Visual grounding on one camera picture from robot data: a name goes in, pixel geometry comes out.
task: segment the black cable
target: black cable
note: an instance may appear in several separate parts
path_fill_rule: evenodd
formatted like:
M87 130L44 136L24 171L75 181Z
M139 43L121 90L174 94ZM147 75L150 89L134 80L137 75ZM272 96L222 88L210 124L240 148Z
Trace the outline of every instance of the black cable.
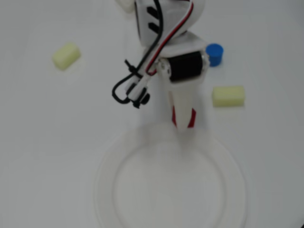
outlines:
M123 83L125 83L126 81L128 81L129 79L131 79L134 75L136 75L139 78L142 78L143 76L140 75L138 73L138 71L141 69L141 67L143 66L143 64L145 63L146 59L149 57L149 55L151 54L151 52L153 51L153 49L157 46L158 42L161 40L162 38L162 32L163 32L163 16L162 16L162 8L161 5L159 3L159 0L153 0L154 4L156 6L157 9L157 15L159 18L159 32L158 35L155 39L155 41L153 42L153 44L151 45L151 47L149 48L149 50L147 51L147 53L143 56L143 58L141 59L140 63L138 64L138 66L135 68L134 66L132 66L128 60L125 60L125 64L129 67L129 71L131 72L131 74L129 74L127 77L125 77L124 79L122 79L121 81L119 81L112 89L112 96L114 97L114 99L121 103L121 104L127 104L130 102L130 99L128 97L126 97L124 100L121 100L117 95L116 95L116 89L121 86Z

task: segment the red part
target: red part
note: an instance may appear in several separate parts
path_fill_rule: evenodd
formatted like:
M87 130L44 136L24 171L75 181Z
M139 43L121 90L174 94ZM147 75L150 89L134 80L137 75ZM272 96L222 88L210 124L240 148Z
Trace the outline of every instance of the red part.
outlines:
M190 123L188 125L188 128L193 128L194 127L195 118L196 118L196 111L194 109L192 109L191 120L190 120ZM173 112L172 112L172 122L174 123L175 126L177 126L176 125L176 116L175 116L175 108L174 108L174 106L173 106Z

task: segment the wire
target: wire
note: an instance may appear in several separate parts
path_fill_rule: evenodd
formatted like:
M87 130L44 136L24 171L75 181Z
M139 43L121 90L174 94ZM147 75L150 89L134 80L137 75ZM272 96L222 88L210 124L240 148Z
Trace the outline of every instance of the wire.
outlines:
M154 4L156 6L157 9L157 14L158 14L158 18L159 18L159 32L158 35L155 39L155 41L153 42L153 44L151 45L151 47L149 48L149 50L147 51L147 53L144 55L144 57L141 59L140 63L138 64L138 66L135 68L134 66L132 66L128 60L125 60L125 64L129 67L129 71L131 72L131 74L129 74L127 77L125 77L124 79L122 79L121 81L119 81L112 89L112 96L113 98L121 103L121 104L128 104L130 102L130 99L128 97L126 97L124 100L121 100L117 95L116 95L116 90L119 86L121 86L123 83L125 83L127 80L131 79L134 75L136 75L137 77L141 78L142 75L140 75L138 73L138 71L141 69L141 67L143 66L143 64L145 63L145 61L147 60L147 58L149 57L149 55L151 54L151 52L155 49L155 47L157 46L157 44L159 43L159 41L162 38L162 32L163 32L163 15L162 15L162 8L161 5L159 3L159 0L153 0Z
M156 58L164 48L164 46L170 41L170 39L177 33L177 31L186 23L186 21L189 19L193 12L194 4L192 0L186 0L189 1L189 7L187 10L187 13L185 16L177 23L175 27L168 33L168 35L163 39L159 47L157 48L157 51L154 53L154 55L150 58L149 64L146 67L145 71L147 74L153 76L156 74L156 70L154 70L152 73L149 73L150 68L152 67L153 63L155 62Z

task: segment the red cable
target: red cable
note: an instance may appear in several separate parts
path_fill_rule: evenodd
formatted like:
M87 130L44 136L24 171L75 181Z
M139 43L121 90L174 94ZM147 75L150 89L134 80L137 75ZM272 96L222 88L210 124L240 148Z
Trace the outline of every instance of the red cable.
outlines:
M191 3L191 9L188 12L188 14L186 15L186 17L180 22L180 24L178 24L178 26L169 34L169 36L166 37L166 39L162 42L162 44L159 46L159 48L157 49L157 51L155 52L152 60L150 61L150 63L148 64L148 66L146 67L146 73L153 76L156 74L156 70L154 70L153 72L149 73L148 71L150 70L151 66L153 65L153 63L155 62L157 56L159 55L159 53L161 52L161 50L163 49L163 47L165 46L165 44L174 36L174 34L183 26L183 24L189 19L192 11L193 11L193 7L194 4L193 2Z

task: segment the blue cap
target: blue cap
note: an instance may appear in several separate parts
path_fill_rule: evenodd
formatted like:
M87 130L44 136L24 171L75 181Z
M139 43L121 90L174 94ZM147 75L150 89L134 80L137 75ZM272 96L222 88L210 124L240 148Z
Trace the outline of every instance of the blue cap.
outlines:
M206 48L206 52L209 55L210 66L218 66L223 57L224 49L219 44L210 44Z

